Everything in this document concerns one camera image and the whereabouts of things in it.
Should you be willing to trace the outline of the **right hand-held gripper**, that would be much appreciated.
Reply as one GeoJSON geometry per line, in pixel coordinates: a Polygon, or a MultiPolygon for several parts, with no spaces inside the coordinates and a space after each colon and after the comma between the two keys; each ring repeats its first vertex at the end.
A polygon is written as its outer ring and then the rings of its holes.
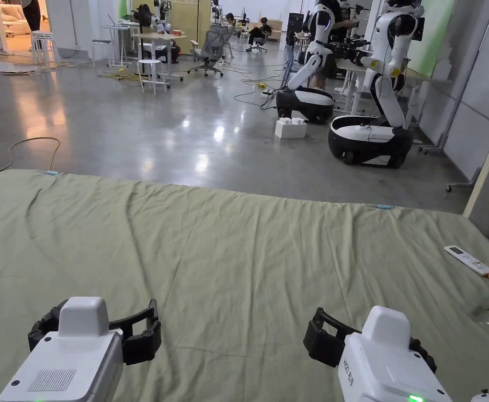
{"type": "Polygon", "coordinates": [[[402,312],[374,306],[360,332],[319,307],[303,344],[310,358],[339,365],[344,401],[451,400],[435,376],[435,359],[411,338],[402,312]]]}

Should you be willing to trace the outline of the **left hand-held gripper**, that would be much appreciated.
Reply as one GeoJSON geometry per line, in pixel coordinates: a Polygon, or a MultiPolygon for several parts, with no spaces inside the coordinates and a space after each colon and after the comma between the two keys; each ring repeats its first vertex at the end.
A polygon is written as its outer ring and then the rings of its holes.
{"type": "Polygon", "coordinates": [[[51,308],[28,333],[30,354],[0,401],[112,401],[123,363],[151,361],[162,344],[156,299],[109,322],[101,297],[71,297],[51,308]],[[146,328],[134,335],[135,323],[146,328]]]}

